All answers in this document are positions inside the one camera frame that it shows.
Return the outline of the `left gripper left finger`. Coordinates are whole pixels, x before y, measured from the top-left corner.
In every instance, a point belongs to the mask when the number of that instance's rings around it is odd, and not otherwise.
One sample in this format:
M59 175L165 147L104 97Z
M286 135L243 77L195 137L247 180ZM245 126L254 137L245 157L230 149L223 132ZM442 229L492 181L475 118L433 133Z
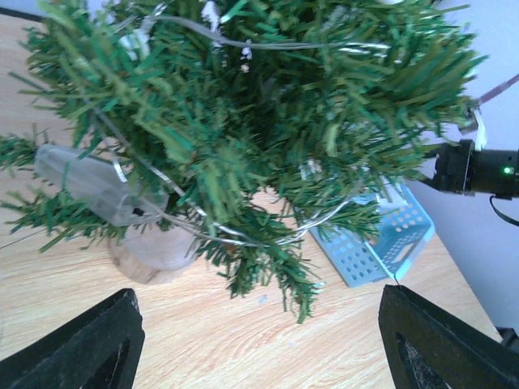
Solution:
M2 388L132 388L144 345L133 289L121 289L1 360Z

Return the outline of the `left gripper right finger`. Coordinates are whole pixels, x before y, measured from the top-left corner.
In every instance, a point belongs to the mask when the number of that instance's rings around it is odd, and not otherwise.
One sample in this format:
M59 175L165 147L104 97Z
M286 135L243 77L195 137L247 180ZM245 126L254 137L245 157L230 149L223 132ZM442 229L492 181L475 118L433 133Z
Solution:
M517 388L518 351L402 285L385 285L378 323L396 388Z

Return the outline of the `light blue plastic basket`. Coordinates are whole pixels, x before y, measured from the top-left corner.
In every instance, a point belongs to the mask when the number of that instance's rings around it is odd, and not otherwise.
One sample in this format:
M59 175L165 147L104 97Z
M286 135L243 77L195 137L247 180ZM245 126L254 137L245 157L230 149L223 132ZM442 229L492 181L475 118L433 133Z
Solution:
M370 195L361 200L377 199L382 219L378 235L365 240L339 227L311 235L345 283L355 288L386 278L401 280L422 249L433 238L435 225L410 189L400 184L388 190L390 198Z

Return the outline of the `fairy light string white beads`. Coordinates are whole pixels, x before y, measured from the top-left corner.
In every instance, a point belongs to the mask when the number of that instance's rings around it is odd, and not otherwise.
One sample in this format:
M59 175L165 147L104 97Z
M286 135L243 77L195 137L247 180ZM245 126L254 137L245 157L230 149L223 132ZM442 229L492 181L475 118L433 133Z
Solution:
M31 70L72 141L116 140L117 161L170 216L201 219L211 239L289 243L293 230L254 205L274 189L298 226L371 234L354 198L414 168L418 133L401 89L399 32L411 14L375 1L142 1L91 16L45 1L28 38Z

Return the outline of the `small green christmas tree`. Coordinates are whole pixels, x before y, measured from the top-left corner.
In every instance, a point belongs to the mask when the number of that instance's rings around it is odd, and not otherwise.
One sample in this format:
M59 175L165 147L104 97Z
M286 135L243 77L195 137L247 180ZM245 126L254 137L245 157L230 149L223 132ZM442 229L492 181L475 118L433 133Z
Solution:
M4 135L13 231L52 244L180 228L232 297L276 281L299 322L319 289L302 237L372 238L377 195L422 177L429 135L465 123L484 56L432 1L43 1L25 92L67 122L79 160L105 162L131 219L94 210L86 174L36 171L45 132Z

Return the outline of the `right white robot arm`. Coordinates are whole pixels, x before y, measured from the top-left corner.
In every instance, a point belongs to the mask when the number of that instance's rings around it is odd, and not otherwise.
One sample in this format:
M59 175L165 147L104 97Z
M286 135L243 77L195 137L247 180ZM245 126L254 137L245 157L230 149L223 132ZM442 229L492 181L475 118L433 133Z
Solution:
M494 213L503 221L517 226L518 221L501 212L496 199L512 200L518 196L518 151L486 148L487 131L481 106L518 82L518 76L498 84L465 108L464 122L457 129L462 135L475 133L475 139L437 143L426 154L435 160L432 177L421 180L439 192L456 195L489 194Z

